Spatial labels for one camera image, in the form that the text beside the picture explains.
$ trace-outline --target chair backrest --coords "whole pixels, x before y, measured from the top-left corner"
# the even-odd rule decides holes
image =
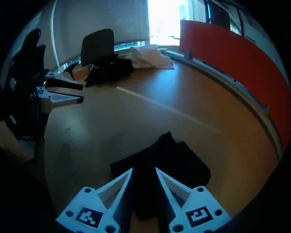
[[[114,34],[111,29],[103,29],[87,35],[81,48],[81,64],[91,64],[102,56],[114,54]]]

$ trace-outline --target black cloth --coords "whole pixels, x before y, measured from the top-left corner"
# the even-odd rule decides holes
[[[184,143],[176,143],[170,132],[163,134],[152,146],[110,165],[114,177],[130,168],[137,168],[134,211],[140,220],[155,217],[155,167],[182,184],[195,188],[205,186],[210,169]]]
[[[120,59],[117,54],[104,56],[92,62],[94,67],[85,79],[85,87],[92,85],[117,82],[128,77],[133,70],[132,62],[128,59]]]

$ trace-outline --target wooden table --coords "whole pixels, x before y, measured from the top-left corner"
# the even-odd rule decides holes
[[[174,65],[135,70],[118,87],[57,89],[85,97],[83,104],[54,109],[45,132],[45,172],[58,213],[83,186],[110,181],[110,163],[167,131],[210,168],[207,188],[231,216],[257,195],[277,165],[264,129],[216,82]]]

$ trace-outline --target red panel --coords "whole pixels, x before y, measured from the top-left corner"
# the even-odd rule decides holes
[[[223,71],[244,85],[270,116],[284,147],[291,138],[291,93],[275,63],[254,43],[216,25],[181,21],[180,51]]]

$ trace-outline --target white cloth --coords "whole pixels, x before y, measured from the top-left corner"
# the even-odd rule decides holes
[[[132,61],[134,68],[162,68],[174,69],[171,59],[161,54],[154,45],[132,47],[126,59]]]

